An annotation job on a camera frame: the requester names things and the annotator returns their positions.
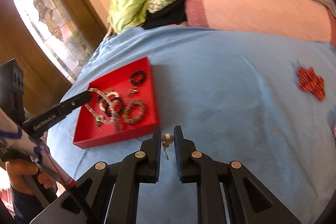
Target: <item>earring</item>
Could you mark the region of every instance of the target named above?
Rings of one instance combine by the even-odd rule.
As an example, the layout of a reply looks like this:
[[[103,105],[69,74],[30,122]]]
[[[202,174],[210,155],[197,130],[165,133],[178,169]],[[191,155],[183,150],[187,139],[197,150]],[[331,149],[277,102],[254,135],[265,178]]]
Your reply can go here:
[[[172,144],[174,141],[174,136],[166,133],[165,135],[162,136],[161,138],[161,142],[162,142],[162,146],[163,146],[163,151],[166,154],[166,159],[169,160],[168,155],[167,155],[167,151],[166,149],[169,147],[170,144]]]
[[[96,127],[100,128],[100,126],[103,124],[102,120],[104,120],[104,115],[97,115],[96,117]]]
[[[128,92],[127,96],[128,97],[133,97],[133,95],[137,92],[138,92],[137,88],[134,87],[132,89],[129,89],[129,92]]]

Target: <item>sleeve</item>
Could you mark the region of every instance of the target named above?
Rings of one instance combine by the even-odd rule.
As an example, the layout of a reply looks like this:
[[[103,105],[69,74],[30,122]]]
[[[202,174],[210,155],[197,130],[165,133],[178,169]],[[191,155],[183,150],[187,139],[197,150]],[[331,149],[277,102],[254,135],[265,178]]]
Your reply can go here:
[[[36,196],[23,194],[11,187],[13,194],[13,208],[15,219],[20,224],[29,224],[39,213],[43,211],[43,207]]]

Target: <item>window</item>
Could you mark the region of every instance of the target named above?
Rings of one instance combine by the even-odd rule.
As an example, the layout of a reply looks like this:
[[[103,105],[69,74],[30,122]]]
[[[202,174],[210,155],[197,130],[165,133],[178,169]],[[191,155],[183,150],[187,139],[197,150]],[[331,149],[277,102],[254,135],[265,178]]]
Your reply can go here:
[[[50,61],[74,83],[93,50],[60,0],[14,0],[27,29]]]
[[[0,199],[11,215],[14,215],[11,185],[7,172],[0,167]]]

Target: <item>finger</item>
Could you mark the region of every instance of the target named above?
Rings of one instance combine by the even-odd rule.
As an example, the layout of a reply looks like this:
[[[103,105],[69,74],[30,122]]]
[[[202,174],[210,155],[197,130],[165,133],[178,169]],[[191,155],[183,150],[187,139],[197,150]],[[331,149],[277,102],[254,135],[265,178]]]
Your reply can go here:
[[[53,187],[55,184],[56,184],[56,181],[54,179],[50,178],[43,185],[44,185],[44,188],[49,189],[49,188]]]
[[[35,164],[21,159],[10,160],[6,163],[6,170],[9,182],[15,190],[33,195],[22,175],[35,175],[38,172]]]
[[[41,184],[45,183],[47,180],[49,180],[49,178],[50,176],[44,171],[40,172],[39,175],[37,176],[37,179]]]
[[[6,170],[7,172],[10,172],[11,174],[16,176],[32,176],[37,174],[39,169],[37,165],[32,162],[28,162],[22,159],[14,159],[6,163]]]

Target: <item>metal screw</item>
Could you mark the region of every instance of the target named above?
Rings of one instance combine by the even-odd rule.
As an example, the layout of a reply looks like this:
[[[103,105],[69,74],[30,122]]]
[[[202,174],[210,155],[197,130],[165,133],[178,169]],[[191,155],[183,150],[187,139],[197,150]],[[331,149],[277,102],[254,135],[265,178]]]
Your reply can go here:
[[[146,153],[143,152],[143,151],[138,151],[137,153],[135,153],[135,157],[139,158],[139,159],[143,158],[145,155],[146,155]]]
[[[202,153],[198,152],[198,151],[194,151],[194,152],[191,153],[191,156],[198,159],[198,158],[202,157]]]
[[[106,164],[104,162],[98,162],[95,165],[95,167],[96,167],[97,170],[102,170],[102,169],[105,168],[105,166],[106,166]]]
[[[233,161],[231,163],[231,166],[235,169],[239,169],[242,166],[242,164],[239,161]]]

